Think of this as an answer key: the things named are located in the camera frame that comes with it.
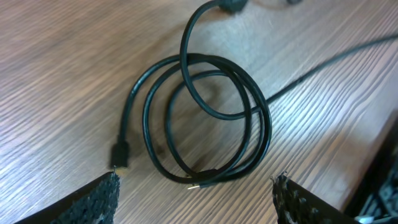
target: wooden table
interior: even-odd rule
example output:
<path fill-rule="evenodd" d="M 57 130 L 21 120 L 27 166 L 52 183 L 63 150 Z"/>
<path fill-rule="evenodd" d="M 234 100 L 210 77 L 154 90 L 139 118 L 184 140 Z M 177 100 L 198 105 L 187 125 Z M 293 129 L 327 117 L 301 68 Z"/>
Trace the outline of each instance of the wooden table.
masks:
<path fill-rule="evenodd" d="M 204 2 L 0 3 L 0 223 L 33 214 L 108 170 L 130 87 L 150 65 L 178 52 L 188 18 Z M 235 16 L 206 13 L 188 51 L 236 62 L 268 97 L 332 55 L 398 31 L 395 0 L 304 0 L 292 7 L 281 2 L 252 0 Z M 342 209 L 398 108 L 397 52 L 396 41 L 361 51 L 271 104 L 272 144 L 260 167 L 203 190 L 186 190 L 152 165 L 141 131 L 146 84 L 131 115 L 132 157 L 115 222 L 275 223 L 269 177 L 283 170 Z M 194 66 L 192 73 L 209 67 Z M 160 159 L 179 175 L 162 118 L 171 88 L 181 80 L 174 75 L 162 86 L 150 115 Z M 242 110 L 228 79 L 207 78 L 196 86 L 215 109 Z M 209 117 L 186 90 L 174 111 L 175 141 L 190 166 L 216 167 L 233 155 L 243 120 Z"/>

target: coiled cable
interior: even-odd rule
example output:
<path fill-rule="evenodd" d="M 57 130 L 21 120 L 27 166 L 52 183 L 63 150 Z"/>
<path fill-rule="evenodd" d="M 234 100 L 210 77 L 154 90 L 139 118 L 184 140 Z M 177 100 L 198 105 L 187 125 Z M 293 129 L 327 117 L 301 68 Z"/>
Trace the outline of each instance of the coiled cable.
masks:
<path fill-rule="evenodd" d="M 205 11 L 211 9 L 212 7 L 219 6 L 222 3 L 223 3 L 222 0 L 215 0 L 207 2 L 204 5 L 200 6 L 189 19 L 187 26 L 183 32 L 181 46 L 180 46 L 180 54 L 167 57 L 155 63 L 153 66 L 151 66 L 141 75 L 136 84 L 133 86 L 126 100 L 126 104 L 124 105 L 119 136 L 118 136 L 118 143 L 116 144 L 116 147 L 114 147 L 112 155 L 113 157 L 118 157 L 119 160 L 121 159 L 123 161 L 122 163 L 120 163 L 118 162 L 117 159 L 112 158 L 111 166 L 120 166 L 121 164 L 122 164 L 121 166 L 127 166 L 126 161 L 129 149 L 128 149 L 128 143 L 126 142 L 126 130 L 127 130 L 128 118 L 131 112 L 132 104 L 140 87 L 153 73 L 155 73 L 156 71 L 158 71 L 158 69 L 170 63 L 176 63 L 176 64 L 170 67 L 155 81 L 155 83 L 150 88 L 144 103 L 144 111 L 142 115 L 142 131 L 144 134 L 146 148 L 156 169 L 166 178 L 181 184 L 195 184 L 199 185 L 200 187 L 207 187 L 209 185 L 217 184 L 220 182 L 227 182 L 230 180 L 239 179 L 249 174 L 251 171 L 253 171 L 262 161 L 262 159 L 264 158 L 264 156 L 268 151 L 272 135 L 271 114 L 268 108 L 269 103 L 272 103 L 282 95 L 286 94 L 289 90 L 295 88 L 299 83 L 310 78 L 319 70 L 325 68 L 326 66 L 329 66 L 330 64 L 335 63 L 337 60 L 345 58 L 349 54 L 353 54 L 361 49 L 370 47 L 372 45 L 398 39 L 398 34 L 393 34 L 388 37 L 383 37 L 381 39 L 377 39 L 365 43 L 363 45 L 359 45 L 352 49 L 349 49 L 327 60 L 326 62 L 317 65 L 315 68 L 311 69 L 309 72 L 302 75 L 301 77 L 293 81 L 291 84 L 287 85 L 286 87 L 278 91 L 275 95 L 271 96 L 268 100 L 266 100 L 256 82 L 250 77 L 250 75 L 247 72 L 245 72 L 239 65 L 236 65 L 234 62 L 215 55 L 187 53 L 188 40 L 191 31 L 193 29 L 193 26 L 195 25 L 198 18 Z M 191 77 L 188 71 L 188 66 L 203 62 L 214 65 L 218 70 L 200 72 Z M 182 72 L 183 82 L 179 84 L 176 87 L 176 89 L 174 89 L 174 92 L 172 93 L 172 96 L 169 99 L 167 105 L 167 111 L 165 113 L 165 133 L 167 138 L 167 144 L 169 145 L 169 149 L 174 159 L 176 160 L 177 164 L 182 168 L 182 170 L 184 170 L 189 175 L 189 177 L 179 177 L 177 175 L 171 174 L 162 166 L 162 164 L 160 163 L 159 159 L 156 156 L 154 147 L 152 145 L 152 138 L 149 132 L 149 110 L 152 99 L 156 91 L 161 86 L 161 84 L 163 84 L 163 82 L 166 81 L 168 77 L 170 77 L 179 70 L 181 70 Z M 236 114 L 224 114 L 215 111 L 213 108 L 211 108 L 209 105 L 205 103 L 205 101 L 201 98 L 201 96 L 193 86 L 193 82 L 201 78 L 213 77 L 213 76 L 228 77 L 233 82 L 242 99 L 244 107 L 243 112 Z M 188 89 L 192 98 L 196 101 L 196 103 L 198 103 L 200 108 L 206 111 L 210 116 L 226 121 L 232 121 L 242 118 L 245 119 L 245 128 L 244 128 L 242 143 L 240 144 L 234 156 L 219 169 L 195 172 L 194 170 L 189 168 L 189 166 L 187 166 L 186 163 L 184 163 L 184 161 L 179 156 L 176 150 L 173 140 L 173 135 L 171 132 L 170 120 L 171 120 L 171 114 L 175 99 L 184 87 Z M 249 97 L 245 89 L 252 95 L 252 98 L 254 99 L 256 106 L 253 108 L 251 108 L 250 106 Z M 254 148 L 254 150 L 252 151 L 251 155 L 247 159 L 242 161 L 240 165 L 236 166 L 238 162 L 242 159 L 244 153 L 246 152 L 246 149 L 248 148 L 249 140 L 251 137 L 251 122 L 253 114 L 258 115 L 260 122 L 260 132 L 259 132 L 260 134 L 258 138 L 258 143 Z"/>

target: cable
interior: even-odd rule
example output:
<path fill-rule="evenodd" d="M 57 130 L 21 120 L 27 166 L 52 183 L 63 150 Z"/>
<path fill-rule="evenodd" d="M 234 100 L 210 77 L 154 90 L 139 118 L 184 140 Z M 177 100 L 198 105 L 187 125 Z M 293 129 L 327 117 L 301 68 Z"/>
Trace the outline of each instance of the cable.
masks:
<path fill-rule="evenodd" d="M 252 172 L 262 161 L 262 159 L 264 158 L 264 156 L 268 151 L 272 135 L 271 114 L 268 108 L 269 103 L 274 102 L 276 99 L 280 98 L 288 91 L 295 88 L 298 84 L 312 77 L 312 75 L 316 74 L 321 69 L 335 63 L 338 60 L 345 58 L 349 54 L 353 54 L 359 50 L 362 50 L 364 48 L 376 44 L 398 39 L 398 34 L 393 34 L 387 37 L 383 37 L 381 39 L 370 41 L 368 43 L 359 45 L 357 47 L 353 47 L 352 49 L 346 50 L 343 53 L 334 56 L 333 58 L 317 65 L 315 68 L 311 69 L 309 72 L 302 75 L 301 77 L 293 81 L 291 84 L 287 85 L 286 87 L 278 91 L 275 95 L 271 96 L 268 100 L 266 100 L 256 82 L 250 77 L 248 73 L 246 73 L 239 65 L 236 65 L 234 62 L 215 55 L 187 53 L 188 40 L 191 31 L 193 29 L 193 26 L 195 25 L 198 18 L 205 11 L 211 9 L 212 7 L 219 6 L 220 4 L 223 3 L 225 2 L 222 0 L 215 0 L 207 2 L 204 5 L 200 6 L 193 13 L 193 15 L 191 16 L 191 18 L 187 23 L 187 26 L 185 27 L 184 33 L 182 35 L 180 54 L 167 57 L 155 63 L 153 66 L 151 66 L 141 75 L 136 84 L 133 86 L 126 100 L 126 104 L 124 105 L 123 114 L 121 117 L 118 142 L 114 145 L 112 150 L 111 167 L 127 167 L 127 159 L 129 156 L 129 144 L 126 141 L 126 130 L 127 130 L 128 118 L 131 112 L 132 104 L 140 87 L 153 73 L 155 73 L 156 71 L 158 71 L 158 69 L 170 63 L 176 63 L 176 64 L 170 67 L 155 81 L 155 83 L 150 88 L 144 103 L 144 111 L 142 115 L 142 131 L 144 133 L 146 148 L 156 169 L 166 178 L 181 184 L 193 184 L 195 185 L 194 187 L 196 186 L 207 187 L 220 182 L 227 182 L 244 177 L 245 175 L 248 175 L 250 172 Z M 191 77 L 188 71 L 188 66 L 203 62 L 214 65 L 216 68 L 218 68 L 218 70 L 200 72 Z M 161 84 L 163 84 L 163 82 L 166 81 L 168 77 L 170 77 L 179 70 L 182 71 L 183 82 L 179 84 L 179 86 L 177 86 L 176 89 L 174 89 L 174 92 L 172 93 L 172 96 L 169 99 L 167 111 L 165 113 L 165 133 L 167 138 L 167 144 L 169 145 L 169 149 L 174 159 L 176 160 L 177 164 L 182 168 L 182 170 L 184 170 L 189 175 L 189 177 L 179 177 L 174 174 L 171 174 L 162 166 L 162 164 L 160 163 L 160 161 L 156 156 L 155 150 L 152 145 L 152 138 L 149 132 L 149 110 L 152 99 L 156 91 L 161 86 Z M 242 99 L 244 106 L 243 112 L 236 114 L 224 114 L 215 111 L 213 108 L 211 108 L 209 105 L 206 104 L 206 102 L 201 98 L 201 96 L 198 94 L 197 90 L 193 86 L 193 82 L 201 78 L 212 77 L 212 76 L 228 77 L 233 82 Z M 229 160 L 225 165 L 223 165 L 219 169 L 195 172 L 194 170 L 189 168 L 189 166 L 187 166 L 186 163 L 184 163 L 184 161 L 179 156 L 176 150 L 173 141 L 173 135 L 171 132 L 170 120 L 171 120 L 171 114 L 175 99 L 177 98 L 178 94 L 184 87 L 188 89 L 192 98 L 201 107 L 201 109 L 206 111 L 210 116 L 226 121 L 232 121 L 242 118 L 245 119 L 245 129 L 241 145 L 239 146 L 238 150 L 236 151 L 232 159 Z M 254 99 L 254 102 L 256 104 L 254 108 L 250 107 L 249 97 L 245 88 L 252 95 Z M 258 143 L 255 149 L 252 151 L 251 155 L 247 159 L 245 159 L 242 163 L 240 163 L 240 165 L 236 166 L 238 162 L 242 159 L 249 144 L 251 136 L 251 121 L 253 114 L 258 115 L 260 122 L 260 132 L 259 132 L 260 135 L 258 138 Z"/>

